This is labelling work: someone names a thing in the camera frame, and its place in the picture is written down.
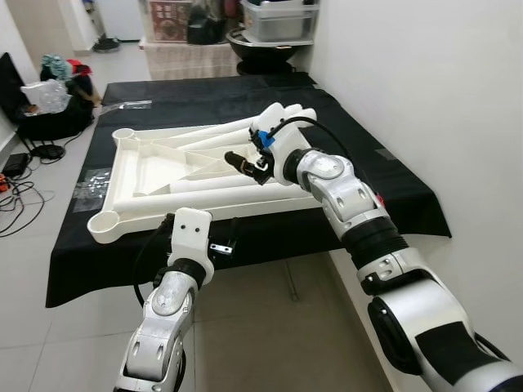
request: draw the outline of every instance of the table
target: table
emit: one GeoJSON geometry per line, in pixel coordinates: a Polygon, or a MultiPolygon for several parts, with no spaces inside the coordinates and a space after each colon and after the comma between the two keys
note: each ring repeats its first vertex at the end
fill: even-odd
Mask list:
{"type": "MultiPolygon", "coordinates": [[[[373,188],[383,196],[401,233],[450,236],[434,193],[332,96],[315,88],[305,73],[112,83],[103,104],[133,100],[153,103],[149,109],[119,109],[101,115],[78,183],[83,183],[90,171],[111,168],[116,152],[111,133],[116,129],[227,123],[257,115],[276,101],[283,105],[299,103],[316,109],[318,119],[347,147],[373,188]]],[[[304,134],[313,146],[330,154],[342,153],[319,129],[307,128],[304,134]]],[[[151,232],[126,234],[106,245],[96,243],[87,231],[87,221],[100,210],[99,202],[94,209],[76,212],[78,199],[71,200],[51,254],[47,307],[62,305],[94,290],[132,284],[132,263],[151,232]]],[[[241,218],[236,232],[239,237],[235,255],[230,261],[216,262],[217,270],[341,247],[321,209],[241,218]]],[[[213,241],[226,243],[230,233],[230,220],[212,223],[213,241]]],[[[149,247],[147,262],[140,271],[142,283],[154,278],[157,269],[165,265],[169,247],[167,235],[158,236],[149,247]]]]}

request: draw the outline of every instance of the floor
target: floor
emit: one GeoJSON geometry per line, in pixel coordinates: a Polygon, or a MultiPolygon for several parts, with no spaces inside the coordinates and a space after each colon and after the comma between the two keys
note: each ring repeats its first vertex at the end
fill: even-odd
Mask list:
{"type": "MultiPolygon", "coordinates": [[[[83,60],[92,67],[101,94],[108,82],[149,78],[143,52],[133,44],[83,60]]],[[[31,226],[0,238],[7,252],[0,273],[2,390],[110,391],[141,322],[131,287],[92,292],[56,309],[44,307],[49,256],[93,128],[67,146],[59,163],[31,163],[36,170],[30,180],[41,191],[52,189],[54,198],[31,226]]],[[[29,206],[27,216],[36,209],[29,206]]],[[[7,214],[0,216],[0,227],[6,221],[7,214]]],[[[358,318],[351,317],[350,305],[336,289],[326,256],[288,263],[299,301],[291,299],[282,261],[217,271],[202,289],[185,338],[183,392],[389,390],[358,318]]]]}

